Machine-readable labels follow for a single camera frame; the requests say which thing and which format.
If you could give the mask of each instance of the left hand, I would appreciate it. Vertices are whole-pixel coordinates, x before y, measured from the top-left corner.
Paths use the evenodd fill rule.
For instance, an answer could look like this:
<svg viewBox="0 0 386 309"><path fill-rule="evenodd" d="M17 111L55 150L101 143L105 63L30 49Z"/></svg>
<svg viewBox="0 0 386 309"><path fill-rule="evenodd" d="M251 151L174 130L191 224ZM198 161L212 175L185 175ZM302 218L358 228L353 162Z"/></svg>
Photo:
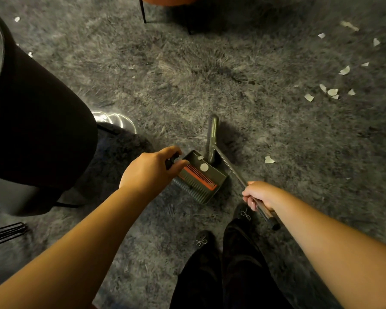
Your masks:
<svg viewBox="0 0 386 309"><path fill-rule="evenodd" d="M152 201L177 176L189 162L185 159L175 162L166 170L165 160L178 152L178 146L169 146L156 153L142 153L124 171L119 189L133 189L148 202Z"/></svg>

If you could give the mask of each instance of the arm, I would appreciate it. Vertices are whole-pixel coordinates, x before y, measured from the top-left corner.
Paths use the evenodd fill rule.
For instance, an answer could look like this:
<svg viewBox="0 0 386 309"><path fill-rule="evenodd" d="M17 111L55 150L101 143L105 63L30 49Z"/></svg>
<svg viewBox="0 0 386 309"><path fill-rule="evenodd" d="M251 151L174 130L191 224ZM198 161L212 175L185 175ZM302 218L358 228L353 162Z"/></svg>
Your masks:
<svg viewBox="0 0 386 309"><path fill-rule="evenodd" d="M386 245L332 219L265 182L249 182L252 197L274 210L316 272L345 308L386 309Z"/></svg>
<svg viewBox="0 0 386 309"><path fill-rule="evenodd" d="M181 154L167 147L135 159L117 191L0 286L0 308L89 308L129 228L187 165L179 161L166 170L176 151Z"/></svg>

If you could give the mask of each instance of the orange comb teeth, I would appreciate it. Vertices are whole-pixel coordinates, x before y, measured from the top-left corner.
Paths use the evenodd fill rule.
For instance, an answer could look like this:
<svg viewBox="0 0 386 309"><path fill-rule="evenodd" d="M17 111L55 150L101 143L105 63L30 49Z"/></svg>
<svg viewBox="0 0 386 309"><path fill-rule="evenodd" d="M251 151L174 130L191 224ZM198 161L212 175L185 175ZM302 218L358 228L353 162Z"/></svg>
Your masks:
<svg viewBox="0 0 386 309"><path fill-rule="evenodd" d="M196 169L194 166L187 165L184 167L184 169L190 173L192 176L194 176L200 183L202 183L205 187L207 187L209 190L213 191L216 189L217 184L214 183L212 180L210 180L207 176L205 176L200 170Z"/></svg>

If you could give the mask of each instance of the hand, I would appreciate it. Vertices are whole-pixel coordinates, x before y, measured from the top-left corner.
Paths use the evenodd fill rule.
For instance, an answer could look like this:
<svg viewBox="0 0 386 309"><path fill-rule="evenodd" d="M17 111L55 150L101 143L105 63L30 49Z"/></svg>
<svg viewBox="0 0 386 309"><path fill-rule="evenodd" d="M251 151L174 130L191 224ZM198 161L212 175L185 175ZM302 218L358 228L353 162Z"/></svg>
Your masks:
<svg viewBox="0 0 386 309"><path fill-rule="evenodd" d="M248 186L242 192L243 200L253 211L257 211L257 205L253 198L260 199L270 211L273 211L277 203L277 196L284 192L282 189L263 181L248 181L247 184Z"/></svg>
<svg viewBox="0 0 386 309"><path fill-rule="evenodd" d="M119 189L132 189L143 199L152 201L189 164L187 160L180 160L166 170L165 160L176 152L182 154L178 146L169 146L156 153L142 153L124 171Z"/></svg>

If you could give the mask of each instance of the orange cushion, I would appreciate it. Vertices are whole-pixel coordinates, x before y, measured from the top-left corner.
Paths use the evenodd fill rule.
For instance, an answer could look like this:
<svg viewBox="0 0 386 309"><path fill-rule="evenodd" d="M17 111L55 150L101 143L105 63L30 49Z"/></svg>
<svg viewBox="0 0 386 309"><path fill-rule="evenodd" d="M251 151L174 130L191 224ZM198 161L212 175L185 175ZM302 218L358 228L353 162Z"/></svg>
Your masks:
<svg viewBox="0 0 386 309"><path fill-rule="evenodd" d="M183 4L191 4L197 0L143 0L150 4L162 6L178 6Z"/></svg>

